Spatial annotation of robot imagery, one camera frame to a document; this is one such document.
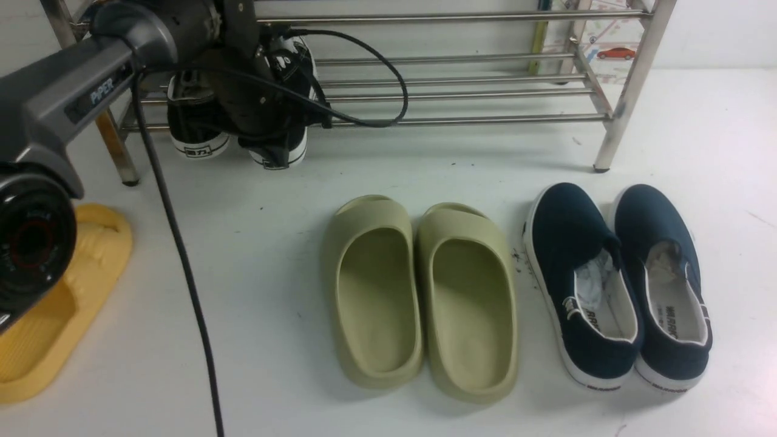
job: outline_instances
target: white rubber sole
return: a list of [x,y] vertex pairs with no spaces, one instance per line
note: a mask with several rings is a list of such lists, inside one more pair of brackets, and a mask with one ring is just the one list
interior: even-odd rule
[[685,393],[702,380],[704,373],[693,379],[670,379],[651,368],[640,355],[634,365],[637,373],[653,388],[667,393]]
[[[633,187],[633,185],[624,188],[623,191],[618,193],[618,196],[615,198],[615,201],[612,202],[612,206],[610,207],[610,214],[607,219],[607,227],[610,228],[613,233],[615,233],[615,213],[618,211],[618,205],[621,203],[623,195],[631,187]],[[682,215],[680,215],[680,219],[682,219],[683,223],[685,223],[685,226],[688,227],[688,223],[685,221]],[[693,231],[691,231],[690,228],[688,228],[688,233],[691,234],[691,240],[695,243],[696,238],[694,237]],[[693,379],[667,378],[666,376],[661,375],[659,372],[653,370],[653,368],[650,367],[650,365],[647,364],[647,362],[645,362],[645,360],[642,358],[642,354],[639,354],[639,357],[637,357],[636,363],[634,363],[634,369],[639,374],[639,376],[642,377],[642,379],[650,384],[651,387],[667,393],[685,393],[693,388],[696,384],[698,384],[704,376],[704,372],[702,372],[701,375],[696,376]]]
[[181,156],[186,159],[192,159],[193,161],[199,161],[202,159],[215,158],[224,153],[227,147],[229,147],[231,139],[229,134],[222,132],[218,137],[213,138],[209,142],[187,144],[173,138],[172,143],[175,145],[176,150]]
[[561,359],[564,363],[566,371],[570,374],[570,376],[572,376],[572,379],[574,379],[575,382],[585,386],[588,389],[597,391],[615,391],[621,388],[623,382],[629,377],[629,372],[623,376],[619,376],[618,378],[602,379],[597,378],[596,376],[591,376],[577,367],[577,365],[572,361],[572,358],[570,358],[569,353],[567,353],[566,348],[564,348],[564,340],[561,336],[561,323],[559,322],[559,316],[556,314],[556,308],[553,305],[553,299],[551,299],[550,293],[548,293],[547,285],[545,285],[545,279],[542,277],[542,271],[539,268],[537,253],[535,252],[534,241],[532,237],[532,227],[534,225],[534,217],[537,212],[539,202],[542,200],[545,192],[554,186],[555,185],[551,185],[550,187],[547,187],[546,189],[542,190],[542,193],[540,193],[539,196],[537,196],[537,200],[531,206],[529,216],[526,219],[526,223],[524,224],[524,248],[526,249],[526,255],[529,259],[529,267],[534,273],[535,278],[537,278],[539,288],[542,290],[542,296],[545,298],[545,307],[548,309],[550,318],[553,321],[553,327],[556,330],[556,345],[558,346],[559,353],[561,354]]
[[[298,166],[303,159],[305,159],[305,155],[308,152],[308,129],[305,128],[305,134],[302,135],[302,141],[299,143],[296,149],[289,152],[289,168]],[[249,154],[251,155],[251,159],[257,164],[261,164],[262,166],[265,166],[266,163],[264,162],[264,158],[259,153],[254,153],[249,151]],[[285,169],[268,169],[268,170],[285,170]]]

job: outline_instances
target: shoe brand text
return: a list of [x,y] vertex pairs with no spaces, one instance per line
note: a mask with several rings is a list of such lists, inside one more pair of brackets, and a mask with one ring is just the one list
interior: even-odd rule
[[674,337],[675,340],[678,339],[678,322],[674,315],[673,306],[667,307],[667,330],[669,331],[669,335]]
[[203,156],[213,155],[213,151],[207,146],[202,149],[189,149],[188,147],[184,147],[183,151],[186,153],[186,156],[189,156],[190,158],[202,158]]
[[599,327],[599,321],[596,320],[596,313],[585,308],[583,308],[583,311],[585,311],[585,317],[588,318],[588,321],[591,322],[592,325],[594,325],[597,331],[601,332],[601,328]]

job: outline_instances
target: metal shoe rack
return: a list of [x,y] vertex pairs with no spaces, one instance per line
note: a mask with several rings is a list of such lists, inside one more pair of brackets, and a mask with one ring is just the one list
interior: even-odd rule
[[[64,0],[40,0],[44,11],[51,22],[54,33],[62,47],[75,44],[83,38],[83,28],[78,25],[78,17],[81,16],[88,0],[76,13],[71,14]],[[412,101],[431,100],[487,100],[499,98],[520,97],[553,97],[553,96],[581,96],[591,98],[595,112],[589,114],[539,114],[539,115],[503,115],[499,117],[456,117],[456,118],[417,118],[405,119],[399,126],[461,126],[472,124],[521,124],[521,123],[569,123],[569,122],[598,122],[603,123],[607,131],[601,145],[598,157],[594,163],[594,170],[604,173],[610,169],[615,153],[623,138],[629,119],[632,116],[639,94],[647,79],[650,67],[656,56],[656,52],[667,28],[671,13],[677,0],[653,0],[652,7],[646,7],[643,0],[630,0],[629,9],[625,10],[591,10],[591,0],[580,0],[577,9],[549,12],[510,12],[510,13],[482,13],[482,14],[427,14],[427,15],[375,15],[375,16],[306,16],[306,17],[263,17],[259,23],[272,26],[284,25],[327,25],[348,26],[363,24],[402,24],[407,26],[424,23],[483,23],[483,22],[507,22],[507,21],[553,21],[562,20],[571,22],[570,37],[566,42],[566,50],[562,53],[544,54],[486,54],[472,56],[438,56],[418,58],[391,59],[395,65],[440,65],[462,63],[487,63],[497,61],[545,61],[561,60],[562,66],[559,74],[555,75],[515,75],[514,77],[471,77],[471,78],[439,78],[439,79],[414,79],[406,78],[410,87],[417,86],[472,86],[472,85],[496,85],[496,84],[520,84],[520,83],[559,83],[582,82],[582,88],[559,88],[553,85],[546,89],[525,89],[518,91],[492,91],[492,92],[460,92],[460,93],[414,93],[410,90]],[[626,79],[623,91],[615,109],[608,102],[602,92],[596,75],[591,70],[583,51],[580,49],[580,39],[583,36],[588,20],[612,20],[612,19],[638,19],[643,27],[643,38],[639,43],[637,55],[632,62],[631,70]],[[317,59],[319,66],[360,66],[376,65],[373,59]],[[394,86],[393,80],[353,80],[353,81],[322,81],[324,89],[347,88],[381,88]],[[360,94],[327,96],[332,103],[352,102],[386,102],[401,100],[401,96],[387,94]],[[166,101],[159,98],[143,98],[144,105],[165,105]],[[132,163],[131,157],[124,144],[131,132],[137,132],[131,107],[125,108],[117,123],[110,111],[106,111],[97,121],[97,128],[103,136],[106,147],[113,158],[113,162],[125,185],[134,186],[139,182],[138,172]],[[347,122],[337,121],[333,123],[338,128],[353,127]],[[151,131],[168,131],[166,124],[150,124]]]

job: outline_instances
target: green slide sandal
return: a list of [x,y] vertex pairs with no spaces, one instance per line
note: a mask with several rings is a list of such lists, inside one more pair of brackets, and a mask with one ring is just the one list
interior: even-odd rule
[[481,212],[448,203],[421,219],[416,249],[434,380],[460,400],[502,399],[515,385],[518,355],[507,238]]
[[384,196],[348,202],[326,230],[322,273],[333,303],[337,354],[359,386],[393,388],[421,369],[412,248],[407,211]]

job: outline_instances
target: navy slip-on shoe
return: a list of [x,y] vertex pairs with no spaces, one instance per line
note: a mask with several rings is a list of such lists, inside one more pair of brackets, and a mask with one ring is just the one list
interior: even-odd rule
[[691,233],[669,199],[648,185],[624,190],[609,224],[622,241],[644,320],[636,370],[658,389],[688,391],[702,378],[713,345]]
[[567,371],[588,388],[617,390],[643,337],[618,237],[585,191],[557,184],[531,208],[524,245]]

